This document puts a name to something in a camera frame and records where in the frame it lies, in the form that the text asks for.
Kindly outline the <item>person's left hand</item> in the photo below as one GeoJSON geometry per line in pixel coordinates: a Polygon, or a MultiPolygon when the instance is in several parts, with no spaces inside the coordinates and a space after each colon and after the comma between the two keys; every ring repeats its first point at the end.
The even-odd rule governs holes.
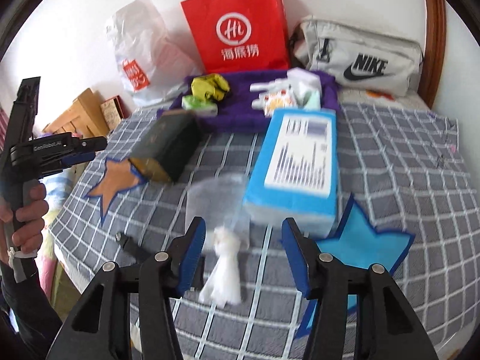
{"type": "Polygon", "coordinates": [[[13,218],[16,218],[24,225],[11,236],[10,241],[14,246],[19,247],[23,253],[30,254],[41,247],[41,231],[45,226],[43,216],[49,211],[49,206],[45,200],[47,195],[46,187],[40,183],[30,190],[29,205],[16,210],[13,214],[10,205],[1,197],[1,261],[8,264],[8,250],[4,225],[9,224],[13,218]]]}

